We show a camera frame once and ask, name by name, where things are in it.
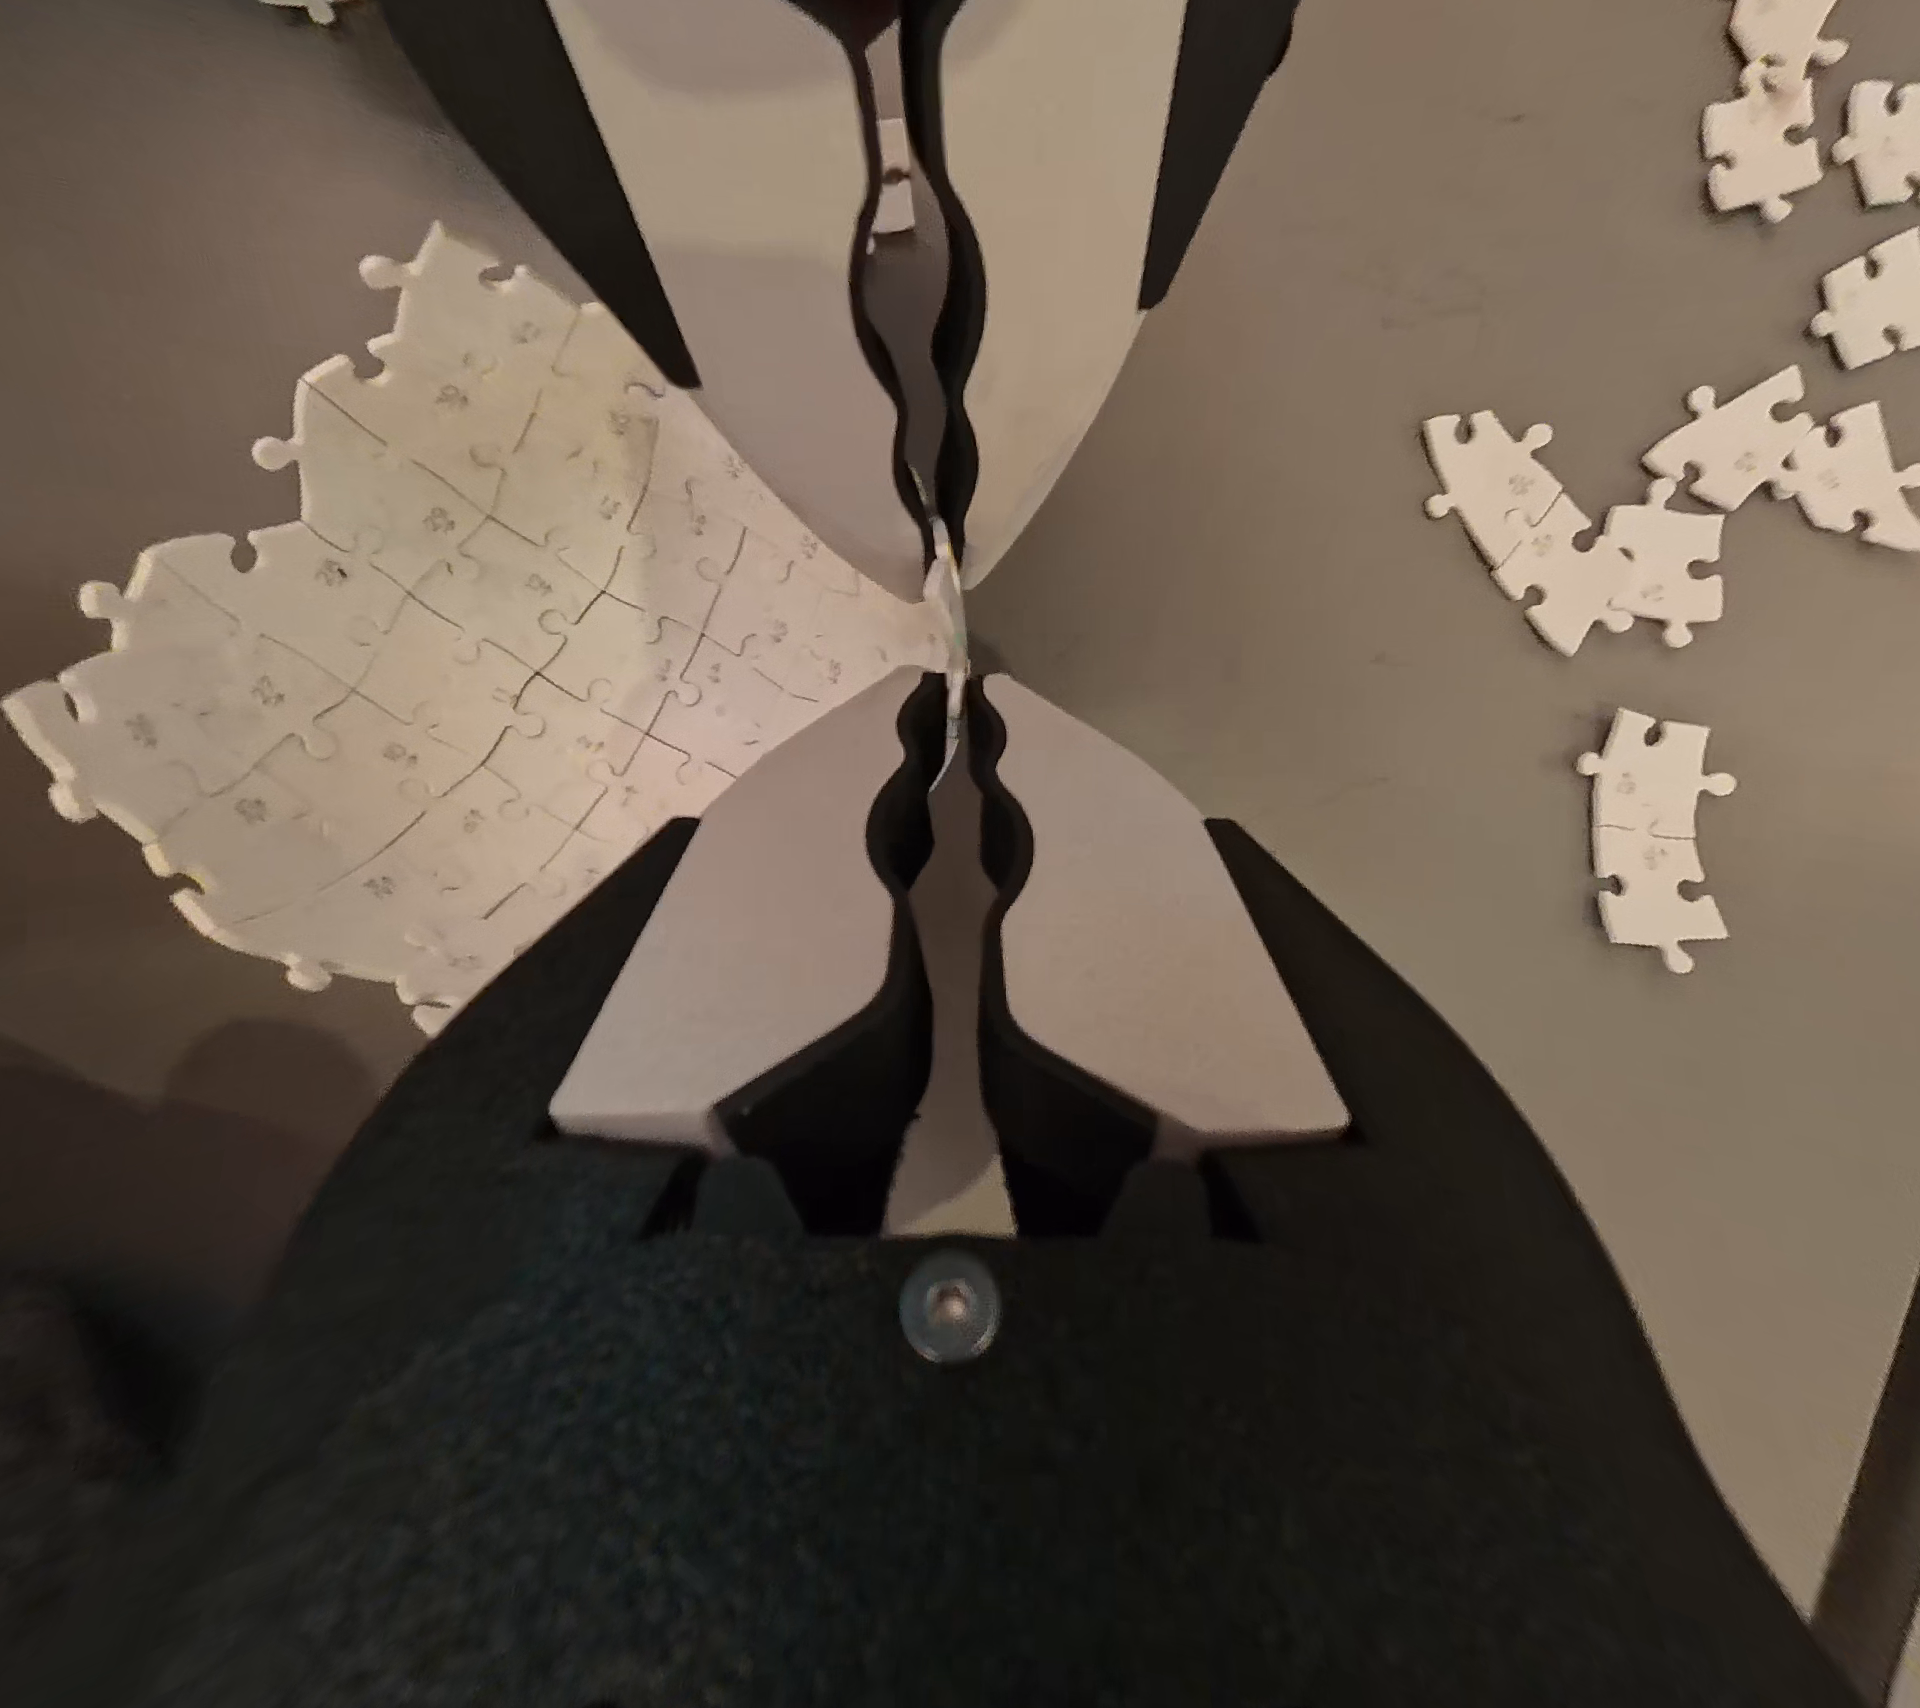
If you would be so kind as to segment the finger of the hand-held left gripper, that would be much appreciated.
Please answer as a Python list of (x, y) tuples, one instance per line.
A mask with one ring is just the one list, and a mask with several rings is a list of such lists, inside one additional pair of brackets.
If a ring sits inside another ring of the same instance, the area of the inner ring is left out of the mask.
[(948, 247), (936, 506), (976, 588), (1140, 330), (1188, 0), (903, 0), (907, 135)]
[(702, 412), (834, 556), (918, 602), (929, 515), (860, 280), (872, 75), (838, 0), (544, 0)]

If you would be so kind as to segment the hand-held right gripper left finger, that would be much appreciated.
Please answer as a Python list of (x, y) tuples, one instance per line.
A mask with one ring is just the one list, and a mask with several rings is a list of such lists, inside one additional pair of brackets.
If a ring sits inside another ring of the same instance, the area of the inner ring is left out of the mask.
[(767, 1164), (801, 1223), (875, 1237), (932, 1075), (909, 891), (943, 679), (899, 668), (702, 815), (548, 1105), (555, 1133)]

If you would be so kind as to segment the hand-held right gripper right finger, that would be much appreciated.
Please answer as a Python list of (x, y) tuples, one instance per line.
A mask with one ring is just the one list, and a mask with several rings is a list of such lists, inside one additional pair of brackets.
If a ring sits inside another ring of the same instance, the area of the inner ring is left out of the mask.
[(1338, 1095), (1203, 815), (1010, 675), (971, 683), (977, 1088), (1019, 1237), (1153, 1162), (1338, 1139)]

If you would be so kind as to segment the partly built white puzzle ball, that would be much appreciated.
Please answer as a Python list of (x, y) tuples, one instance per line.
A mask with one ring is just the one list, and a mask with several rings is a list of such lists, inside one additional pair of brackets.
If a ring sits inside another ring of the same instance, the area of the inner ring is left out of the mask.
[(391, 329), (252, 446), (298, 518), (83, 585), (107, 644), (3, 719), (206, 941), (433, 1034), (667, 822), (946, 652), (606, 305), (444, 225), (358, 276)]

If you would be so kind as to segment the puzzle pieces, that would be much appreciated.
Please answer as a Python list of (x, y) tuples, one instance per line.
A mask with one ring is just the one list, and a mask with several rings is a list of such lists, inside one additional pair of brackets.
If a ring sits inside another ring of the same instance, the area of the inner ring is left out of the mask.
[[(1849, 42), (1831, 33), (1841, 0), (1725, 0), (1740, 63), (1729, 94), (1698, 116), (1705, 206), (1784, 223), (1829, 169), (1860, 209), (1916, 206), (1916, 83), (1861, 80), (1829, 144), (1816, 137), (1820, 79)], [(1429, 520), (1453, 522), (1499, 594), (1547, 649), (1571, 659), (1593, 633), (1651, 629), (1688, 647), (1723, 613), (1723, 526), (1757, 497), (1788, 503), (1820, 534), (1916, 555), (1916, 461), (1896, 450), (1878, 401), (1826, 418), (1789, 363), (1737, 393), (1692, 389), (1684, 417), (1641, 455), (1644, 493), (1593, 520), (1552, 475), (1547, 424), (1510, 431), (1489, 410), (1418, 428), (1433, 490)], [(1690, 974), (1692, 950), (1725, 924), (1698, 852), (1704, 798), (1737, 783), (1709, 770), (1704, 725), (1619, 709), (1596, 751), (1574, 760), (1590, 792), (1590, 874), (1604, 938)]]

